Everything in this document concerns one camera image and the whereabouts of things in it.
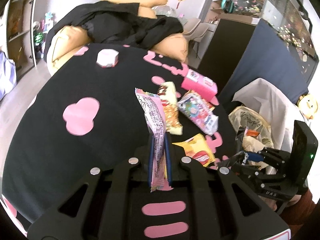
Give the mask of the red knit sleeve forearm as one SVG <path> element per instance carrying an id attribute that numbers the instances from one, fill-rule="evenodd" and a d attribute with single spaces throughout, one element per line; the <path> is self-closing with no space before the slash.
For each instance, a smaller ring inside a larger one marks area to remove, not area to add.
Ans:
<path id="1" fill-rule="evenodd" d="M 315 207 L 316 203 L 312 200 L 310 190 L 307 190 L 296 204 L 285 207 L 280 217 L 290 227 L 292 236 L 307 222 Z"/>

